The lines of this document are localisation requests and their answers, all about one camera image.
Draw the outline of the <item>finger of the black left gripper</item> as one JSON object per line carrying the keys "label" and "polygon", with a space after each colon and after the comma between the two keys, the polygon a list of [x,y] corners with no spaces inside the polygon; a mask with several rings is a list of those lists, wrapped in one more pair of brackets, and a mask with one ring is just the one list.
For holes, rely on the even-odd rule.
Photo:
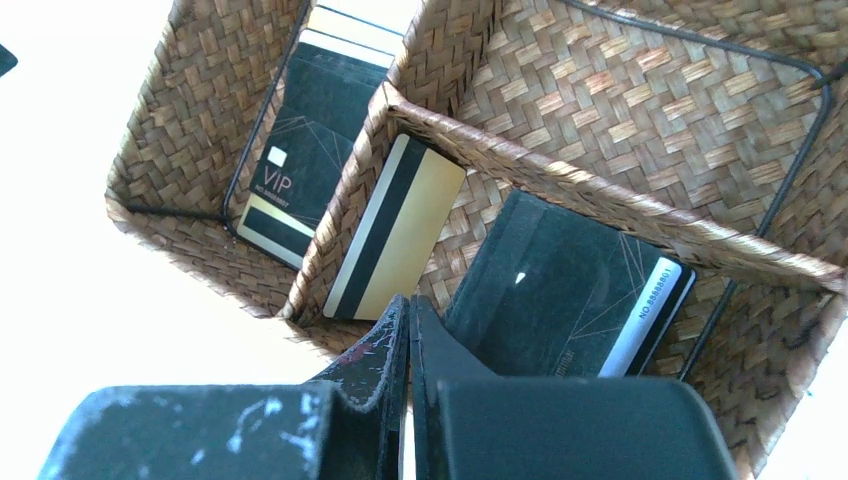
{"label": "finger of the black left gripper", "polygon": [[9,73],[18,65],[18,58],[6,47],[0,45],[0,77]]}

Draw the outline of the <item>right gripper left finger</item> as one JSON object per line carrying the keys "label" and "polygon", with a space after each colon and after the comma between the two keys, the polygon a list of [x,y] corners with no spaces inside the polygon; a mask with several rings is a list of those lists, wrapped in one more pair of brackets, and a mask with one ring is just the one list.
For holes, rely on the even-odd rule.
{"label": "right gripper left finger", "polygon": [[88,395],[43,479],[398,479],[409,302],[296,385],[116,386]]}

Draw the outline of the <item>brown wicker divided basket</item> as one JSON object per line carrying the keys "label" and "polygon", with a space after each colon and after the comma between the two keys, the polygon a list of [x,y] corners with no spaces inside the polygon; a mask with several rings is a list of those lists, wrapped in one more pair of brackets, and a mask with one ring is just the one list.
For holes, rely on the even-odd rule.
{"label": "brown wicker divided basket", "polygon": [[260,156],[295,99],[313,1],[176,1],[106,208],[122,231],[322,354],[324,311],[393,139],[465,170],[417,290],[446,307],[514,190],[700,274],[651,372],[692,384],[758,477],[847,316],[843,1],[420,1],[354,106],[305,256],[248,243]]}

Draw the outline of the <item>black VIP credit card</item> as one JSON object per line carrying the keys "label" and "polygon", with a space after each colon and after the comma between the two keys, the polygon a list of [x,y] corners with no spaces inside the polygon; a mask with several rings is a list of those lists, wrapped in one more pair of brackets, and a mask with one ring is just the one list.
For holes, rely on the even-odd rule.
{"label": "black VIP credit card", "polygon": [[299,44],[250,191],[315,229],[391,62],[376,52],[358,57]]}

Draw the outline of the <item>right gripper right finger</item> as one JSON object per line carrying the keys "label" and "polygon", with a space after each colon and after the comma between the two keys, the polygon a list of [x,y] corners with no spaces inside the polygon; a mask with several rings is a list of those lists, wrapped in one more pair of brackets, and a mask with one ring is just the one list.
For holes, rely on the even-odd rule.
{"label": "right gripper right finger", "polygon": [[733,479],[703,399],[664,378],[495,374],[409,302],[420,479]]}

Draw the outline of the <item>gold credit card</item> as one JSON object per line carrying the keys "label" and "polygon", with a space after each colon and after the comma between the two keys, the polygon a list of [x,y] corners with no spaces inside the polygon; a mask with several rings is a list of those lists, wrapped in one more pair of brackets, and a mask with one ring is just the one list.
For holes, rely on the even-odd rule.
{"label": "gold credit card", "polygon": [[400,134],[323,307],[333,319],[377,320],[396,295],[413,294],[466,171]]}

